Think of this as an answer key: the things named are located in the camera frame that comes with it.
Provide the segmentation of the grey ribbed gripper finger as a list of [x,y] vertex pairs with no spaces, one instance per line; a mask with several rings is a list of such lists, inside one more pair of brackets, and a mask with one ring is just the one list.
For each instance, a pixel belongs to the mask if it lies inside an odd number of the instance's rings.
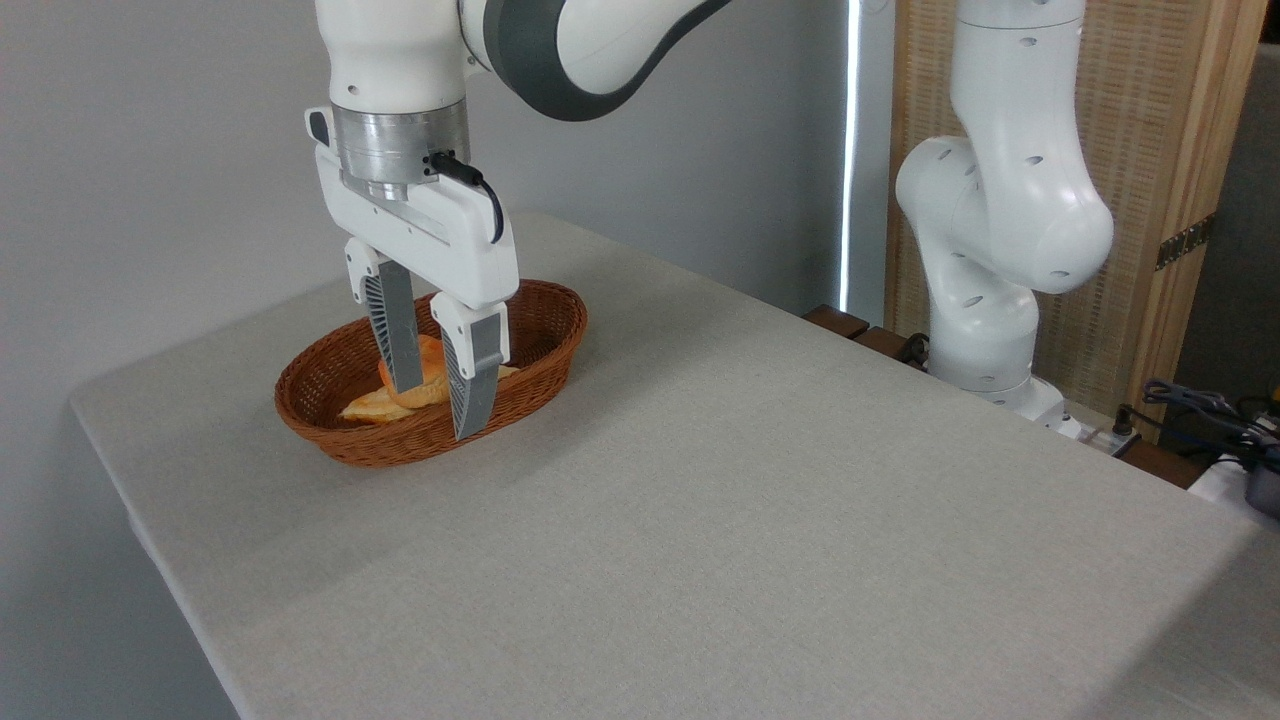
[[399,393],[422,384],[415,297],[408,269],[358,238],[346,243],[351,291],[365,306],[374,338]]
[[508,307],[472,309],[439,291],[430,302],[444,348],[454,438],[461,442],[490,421],[500,366],[509,361]]

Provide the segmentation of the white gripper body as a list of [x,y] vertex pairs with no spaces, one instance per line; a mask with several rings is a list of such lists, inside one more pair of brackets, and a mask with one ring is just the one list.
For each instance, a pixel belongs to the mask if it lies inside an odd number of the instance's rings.
[[506,213],[468,160],[466,109],[370,114],[311,108],[323,197],[333,220],[468,307],[518,288]]

